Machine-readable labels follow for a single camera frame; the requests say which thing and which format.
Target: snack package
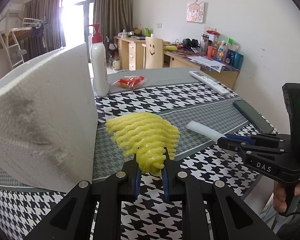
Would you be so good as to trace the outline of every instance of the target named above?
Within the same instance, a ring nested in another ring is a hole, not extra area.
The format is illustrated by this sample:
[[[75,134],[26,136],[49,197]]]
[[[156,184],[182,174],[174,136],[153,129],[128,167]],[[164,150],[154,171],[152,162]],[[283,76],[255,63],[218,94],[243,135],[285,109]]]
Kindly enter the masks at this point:
[[[139,88],[144,82],[146,82],[146,79],[142,76],[127,76],[117,80],[112,85],[128,89],[136,89]]]

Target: paper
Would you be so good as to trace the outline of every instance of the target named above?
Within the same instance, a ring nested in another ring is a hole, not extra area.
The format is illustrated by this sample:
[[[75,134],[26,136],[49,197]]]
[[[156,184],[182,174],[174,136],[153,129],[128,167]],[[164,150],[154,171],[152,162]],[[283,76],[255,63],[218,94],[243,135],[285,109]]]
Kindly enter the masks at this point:
[[[206,57],[188,57],[188,58],[191,59],[192,62],[203,64],[218,72],[221,72],[222,67],[225,66],[225,64],[222,64],[218,61]]]

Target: yellow foam fruit net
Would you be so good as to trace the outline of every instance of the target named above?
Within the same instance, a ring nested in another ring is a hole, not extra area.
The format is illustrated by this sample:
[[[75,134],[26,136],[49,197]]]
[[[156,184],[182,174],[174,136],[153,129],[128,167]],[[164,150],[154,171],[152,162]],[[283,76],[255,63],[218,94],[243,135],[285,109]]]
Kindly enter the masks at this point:
[[[176,155],[180,132],[162,117],[151,113],[132,113],[109,119],[106,130],[113,133],[123,155],[137,155],[137,163],[142,173],[161,176],[166,147],[171,160]]]

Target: silver screw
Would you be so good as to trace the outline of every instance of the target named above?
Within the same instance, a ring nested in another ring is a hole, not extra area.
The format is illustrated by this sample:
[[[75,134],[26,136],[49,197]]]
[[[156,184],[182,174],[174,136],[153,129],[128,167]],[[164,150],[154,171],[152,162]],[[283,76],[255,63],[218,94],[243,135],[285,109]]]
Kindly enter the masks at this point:
[[[80,183],[79,183],[79,187],[80,188],[85,188],[85,187],[87,187],[89,185],[89,183],[87,182],[87,181],[81,181]]]
[[[119,172],[117,172],[116,176],[118,178],[124,178],[126,176],[126,173],[124,171],[119,171]]]
[[[225,183],[222,180],[218,180],[218,181],[216,181],[216,186],[217,187],[224,187]]]
[[[185,178],[186,176],[188,176],[188,174],[186,172],[184,172],[184,171],[178,172],[178,177]]]

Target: blue cup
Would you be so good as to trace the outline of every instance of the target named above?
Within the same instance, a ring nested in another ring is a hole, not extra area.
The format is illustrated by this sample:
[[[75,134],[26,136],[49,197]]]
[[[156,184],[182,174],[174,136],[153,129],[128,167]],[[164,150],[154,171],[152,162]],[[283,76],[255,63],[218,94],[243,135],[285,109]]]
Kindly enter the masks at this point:
[[[233,67],[236,69],[241,69],[243,63],[243,55],[236,52],[233,58]]]

